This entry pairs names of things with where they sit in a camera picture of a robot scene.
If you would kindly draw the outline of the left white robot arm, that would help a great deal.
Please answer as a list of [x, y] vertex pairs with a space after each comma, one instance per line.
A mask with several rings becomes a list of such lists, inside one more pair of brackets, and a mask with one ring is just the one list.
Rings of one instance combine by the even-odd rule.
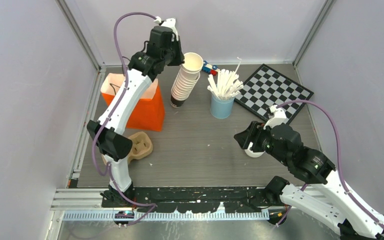
[[93, 144], [106, 159], [106, 170], [110, 183], [103, 196], [121, 207], [133, 203], [133, 182], [128, 170], [128, 155], [133, 147], [131, 139], [123, 136], [127, 122], [144, 92], [151, 86], [166, 66], [184, 63], [181, 42], [174, 26], [155, 26], [145, 51], [135, 53], [124, 66], [124, 82], [107, 110], [97, 121], [90, 120], [87, 130]]

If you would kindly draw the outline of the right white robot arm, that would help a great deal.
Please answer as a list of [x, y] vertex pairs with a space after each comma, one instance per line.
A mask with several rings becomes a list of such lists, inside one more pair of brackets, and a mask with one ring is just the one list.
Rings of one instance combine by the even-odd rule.
[[384, 239], [384, 215], [353, 195], [352, 188], [341, 182], [335, 164], [319, 150], [304, 146], [301, 135], [289, 125], [270, 127], [252, 121], [234, 139], [243, 150], [272, 156], [326, 199], [274, 176], [264, 188], [268, 203], [295, 207], [328, 226], [342, 240]]

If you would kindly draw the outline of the stack of white lids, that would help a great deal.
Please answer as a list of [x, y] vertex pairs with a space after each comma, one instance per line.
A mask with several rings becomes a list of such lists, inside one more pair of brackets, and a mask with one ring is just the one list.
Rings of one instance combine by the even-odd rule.
[[245, 149], [244, 150], [245, 154], [251, 158], [259, 158], [261, 157], [265, 152], [254, 152], [254, 151], [251, 151], [250, 149]]

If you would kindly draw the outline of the stack of paper cups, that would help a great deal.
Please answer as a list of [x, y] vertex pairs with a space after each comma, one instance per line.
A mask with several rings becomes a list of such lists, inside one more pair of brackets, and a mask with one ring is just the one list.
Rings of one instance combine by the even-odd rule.
[[184, 54], [184, 63], [180, 65], [171, 87], [170, 104], [173, 108], [181, 107], [190, 96], [201, 76], [203, 58], [195, 52]]

